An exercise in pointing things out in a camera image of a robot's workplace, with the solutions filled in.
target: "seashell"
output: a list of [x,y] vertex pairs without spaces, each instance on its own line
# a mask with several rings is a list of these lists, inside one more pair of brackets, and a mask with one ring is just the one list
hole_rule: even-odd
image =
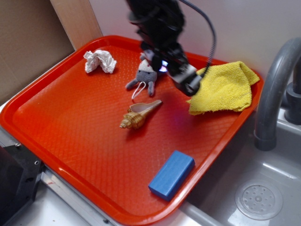
[[138,103],[130,106],[128,109],[128,113],[123,116],[123,120],[121,121],[121,128],[140,128],[144,122],[146,117],[155,110],[160,104],[161,100],[156,100],[150,104]]

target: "sink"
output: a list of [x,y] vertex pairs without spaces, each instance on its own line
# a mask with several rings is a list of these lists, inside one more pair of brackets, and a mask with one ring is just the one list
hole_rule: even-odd
[[253,144],[254,123],[255,114],[186,202],[213,226],[301,225],[301,127],[278,120],[277,146],[264,152]]

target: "white tissue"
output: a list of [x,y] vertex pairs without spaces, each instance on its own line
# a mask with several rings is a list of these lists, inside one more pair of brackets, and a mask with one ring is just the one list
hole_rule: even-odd
[[87,59],[85,70],[87,73],[94,71],[99,65],[106,73],[113,73],[116,60],[113,59],[108,51],[96,50],[94,53],[88,51],[84,54],[84,58]]

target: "stuffed toy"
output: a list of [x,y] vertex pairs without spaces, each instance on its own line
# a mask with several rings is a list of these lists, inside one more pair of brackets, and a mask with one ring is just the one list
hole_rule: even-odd
[[141,85],[141,83],[144,83],[143,88],[145,88],[145,86],[148,85],[148,93],[149,93],[150,96],[153,96],[154,93],[155,93],[155,81],[157,80],[157,77],[158,77],[158,74],[153,70],[153,68],[150,66],[148,61],[146,59],[144,59],[139,64],[138,71],[137,71],[137,74],[136,74],[136,78],[133,79],[132,81],[130,81],[126,85],[126,89],[129,90],[129,89],[133,88],[138,83],[140,83],[139,86]]

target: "yellow towel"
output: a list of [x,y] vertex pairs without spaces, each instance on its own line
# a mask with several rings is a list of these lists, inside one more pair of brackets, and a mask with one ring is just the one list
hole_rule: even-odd
[[199,91],[188,101],[192,115],[219,110],[243,111],[251,105],[251,85],[259,77],[243,62],[211,66],[201,80]]

